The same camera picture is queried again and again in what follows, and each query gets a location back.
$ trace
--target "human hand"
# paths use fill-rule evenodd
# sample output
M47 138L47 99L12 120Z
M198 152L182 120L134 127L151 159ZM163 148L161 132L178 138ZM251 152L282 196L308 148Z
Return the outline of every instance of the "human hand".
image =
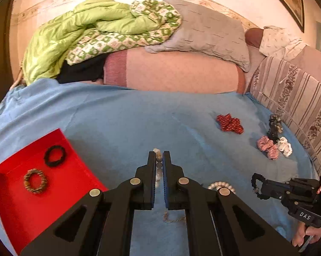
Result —
M304 237L305 235L313 236L310 243L317 242L321 237L321 227L314 228L312 226L305 229L305 223L300 221L298 223L298 227L296 229L296 234L292 239L293 246L302 246L304 244Z
M293 246L302 246L304 244L304 237L305 237L305 223L302 221L298 222L298 226L296 228L296 234L292 239Z

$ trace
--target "red scrunchie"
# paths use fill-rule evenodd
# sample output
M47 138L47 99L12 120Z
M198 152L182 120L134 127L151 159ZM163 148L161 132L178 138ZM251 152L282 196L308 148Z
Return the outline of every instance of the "red scrunchie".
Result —
M218 115L216 121L220 124L221 130L224 132L233 131L236 134L241 135L243 133L243 127L240 124L240 119L232 118L231 114Z

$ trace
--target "bed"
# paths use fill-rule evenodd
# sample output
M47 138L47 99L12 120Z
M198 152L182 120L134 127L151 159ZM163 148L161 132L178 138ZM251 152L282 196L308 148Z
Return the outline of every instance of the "bed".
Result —
M231 113L245 132L222 132L215 118ZM293 154L269 160L256 147L268 130L270 111L236 92L190 94L139 91L85 83L39 79L9 91L0 104L0 163L21 148L61 128L79 156L108 189L133 176L153 148L169 150L186 176L208 187L225 181L282 236L291 239L295 220L279 201L259 200L250 184L254 172L284 182L316 178L309 155L284 125ZM131 256L188 255L186 225L163 221L162 181L155 208L134 215ZM184 216L171 211L170 220ZM0 220L0 239L16 255Z

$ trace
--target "black hair tie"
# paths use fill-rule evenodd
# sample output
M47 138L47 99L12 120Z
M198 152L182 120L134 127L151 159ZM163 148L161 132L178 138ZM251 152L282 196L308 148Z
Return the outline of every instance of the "black hair tie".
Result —
M56 161L49 161L49 156L50 156L50 153L54 150L54 149L60 149L61 152L62 152L62 156L60 159L56 160ZM45 164L48 166L48 167L56 167L58 166L60 163L63 163L64 162L64 159L65 159L65 149L64 147L62 147L61 145L53 145L52 147L50 147L44 154L44 162Z
M271 198L270 196L263 195L262 193L259 193L260 189L256 185L256 180L259 180L261 182L265 182L266 178L263 177L261 174L254 173L253 176L251 177L251 186L253 187L253 192L256 194L256 196L260 199L269 199Z

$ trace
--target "green comforter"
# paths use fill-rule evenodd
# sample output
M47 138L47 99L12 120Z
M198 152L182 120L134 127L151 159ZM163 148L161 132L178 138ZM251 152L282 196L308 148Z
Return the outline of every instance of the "green comforter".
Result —
M180 26L179 13L168 3L86 0L40 26L22 62L27 85L39 78L55 78L63 61L79 63L98 54L167 40Z

